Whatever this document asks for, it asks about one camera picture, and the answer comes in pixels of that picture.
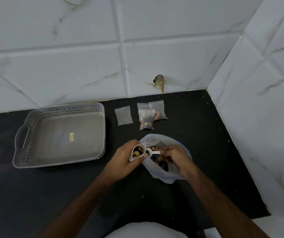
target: white plastic scoop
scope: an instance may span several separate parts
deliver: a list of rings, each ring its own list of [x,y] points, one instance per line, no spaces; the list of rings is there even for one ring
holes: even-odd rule
[[[149,153],[149,157],[151,157],[152,155],[160,155],[160,151],[153,151],[150,148],[146,148],[146,151],[148,151]]]

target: right forearm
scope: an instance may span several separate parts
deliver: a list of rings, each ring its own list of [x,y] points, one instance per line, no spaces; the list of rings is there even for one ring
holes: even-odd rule
[[[268,238],[196,165],[189,168],[185,177],[222,237]]]

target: person's right hand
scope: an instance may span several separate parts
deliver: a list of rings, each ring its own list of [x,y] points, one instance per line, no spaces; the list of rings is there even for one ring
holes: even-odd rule
[[[182,146],[169,145],[160,148],[159,151],[161,152],[159,160],[164,158],[166,162],[174,162],[179,167],[179,172],[184,178],[186,178],[189,169],[195,166]]]

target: tiled wall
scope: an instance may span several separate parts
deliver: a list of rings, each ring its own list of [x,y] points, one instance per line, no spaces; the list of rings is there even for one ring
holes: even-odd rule
[[[208,86],[271,214],[284,217],[284,0],[264,0]]]
[[[207,88],[262,0],[0,0],[0,112]]]

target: black countertop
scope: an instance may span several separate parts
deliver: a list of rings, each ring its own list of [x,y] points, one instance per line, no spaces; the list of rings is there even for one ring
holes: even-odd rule
[[[137,102],[164,100],[167,120],[139,130]],[[0,114],[0,237],[35,237],[86,188],[128,140],[149,133],[178,140],[193,161],[249,218],[269,213],[207,91],[196,90],[101,102],[106,116],[106,151],[99,160],[44,168],[12,165],[14,139],[30,110]],[[130,105],[133,124],[117,125],[115,108]],[[189,238],[211,228],[209,216],[185,180],[152,178],[143,165],[114,184],[79,237],[103,237],[131,222],[154,221]]]

